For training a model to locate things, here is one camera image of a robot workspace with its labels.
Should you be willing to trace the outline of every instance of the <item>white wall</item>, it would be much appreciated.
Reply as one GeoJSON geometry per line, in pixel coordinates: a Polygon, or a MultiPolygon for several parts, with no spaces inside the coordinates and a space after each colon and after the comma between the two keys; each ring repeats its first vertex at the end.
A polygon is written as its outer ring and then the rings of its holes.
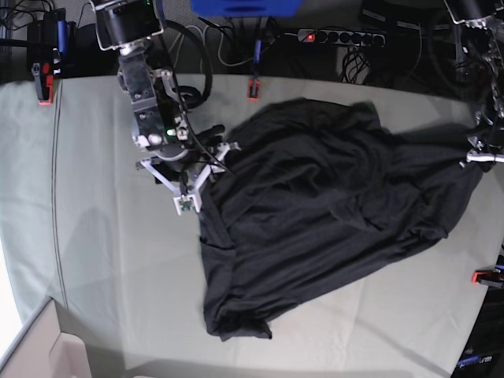
{"type": "Polygon", "coordinates": [[[21,330],[21,319],[17,312],[16,303],[9,275],[7,274],[6,260],[3,256],[2,242],[0,241],[0,358],[5,353],[11,342],[21,330]]]}

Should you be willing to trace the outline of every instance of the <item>black shirt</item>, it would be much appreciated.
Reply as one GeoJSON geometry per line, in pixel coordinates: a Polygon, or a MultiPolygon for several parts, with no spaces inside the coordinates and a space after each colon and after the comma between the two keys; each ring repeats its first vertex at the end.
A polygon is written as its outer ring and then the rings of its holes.
{"type": "Polygon", "coordinates": [[[269,106],[230,140],[242,151],[200,216],[205,322],[223,340],[271,338],[271,319],[435,245],[481,178],[458,164],[466,147],[406,143],[364,106],[269,106]]]}

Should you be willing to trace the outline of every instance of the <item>red clamp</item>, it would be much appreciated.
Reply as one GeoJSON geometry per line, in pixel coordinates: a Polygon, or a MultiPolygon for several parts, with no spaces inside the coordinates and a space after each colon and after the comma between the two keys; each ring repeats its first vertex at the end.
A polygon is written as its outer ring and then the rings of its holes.
{"type": "Polygon", "coordinates": [[[261,81],[259,79],[253,78],[249,80],[249,91],[247,98],[249,100],[257,101],[259,99],[259,85],[261,81]]]}
{"type": "Polygon", "coordinates": [[[53,103],[53,85],[54,77],[50,74],[50,64],[34,63],[31,68],[31,74],[35,80],[35,90],[39,105],[48,106],[53,103]]]}
{"type": "Polygon", "coordinates": [[[493,270],[476,270],[472,274],[471,282],[496,289],[504,288],[504,274],[493,270]]]}

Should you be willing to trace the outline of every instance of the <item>black hose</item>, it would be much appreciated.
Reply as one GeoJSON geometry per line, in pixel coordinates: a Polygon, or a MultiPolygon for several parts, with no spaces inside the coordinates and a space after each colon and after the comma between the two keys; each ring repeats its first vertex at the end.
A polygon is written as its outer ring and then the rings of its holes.
{"type": "Polygon", "coordinates": [[[179,33],[181,33],[184,37],[188,37],[191,42],[196,47],[199,55],[201,55],[203,60],[203,74],[205,75],[205,87],[203,89],[203,93],[200,93],[196,88],[188,87],[188,86],[180,86],[180,91],[183,94],[183,97],[186,100],[187,108],[194,109],[200,106],[203,102],[205,102],[210,93],[212,92],[212,83],[213,83],[213,75],[212,75],[212,61],[210,60],[210,56],[208,51],[206,50],[203,43],[196,37],[195,34],[192,33],[189,29],[184,27],[182,24],[179,24],[175,21],[166,20],[165,26],[167,28],[173,29],[179,33]]]}
{"type": "Polygon", "coordinates": [[[434,28],[438,24],[439,20],[441,20],[441,17],[443,17],[445,14],[447,14],[447,11],[445,9],[440,9],[436,13],[434,13],[434,16],[432,16],[431,22],[429,23],[427,28],[427,48],[429,56],[431,58],[432,66],[434,67],[434,70],[438,74],[439,78],[457,96],[460,96],[460,92],[469,89],[469,86],[461,83],[453,83],[450,79],[448,79],[448,77],[443,72],[441,65],[439,64],[439,59],[435,55],[434,50],[434,28]]]}

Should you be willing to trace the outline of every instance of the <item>power strip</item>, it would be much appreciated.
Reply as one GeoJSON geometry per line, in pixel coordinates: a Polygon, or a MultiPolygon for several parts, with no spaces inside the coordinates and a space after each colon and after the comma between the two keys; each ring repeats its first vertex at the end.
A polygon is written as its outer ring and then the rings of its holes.
{"type": "Polygon", "coordinates": [[[385,34],[360,31],[299,29],[298,41],[301,43],[327,43],[339,46],[384,47],[385,34]]]}

